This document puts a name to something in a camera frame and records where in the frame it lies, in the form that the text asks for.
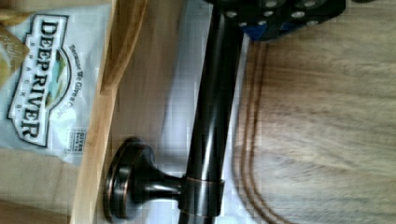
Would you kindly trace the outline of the black gripper finger with pads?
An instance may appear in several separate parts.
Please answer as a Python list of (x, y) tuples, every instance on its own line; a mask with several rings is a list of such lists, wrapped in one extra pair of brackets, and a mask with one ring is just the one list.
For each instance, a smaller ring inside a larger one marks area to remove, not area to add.
[(268, 42), (341, 15), (346, 0), (205, 0), (251, 40)]

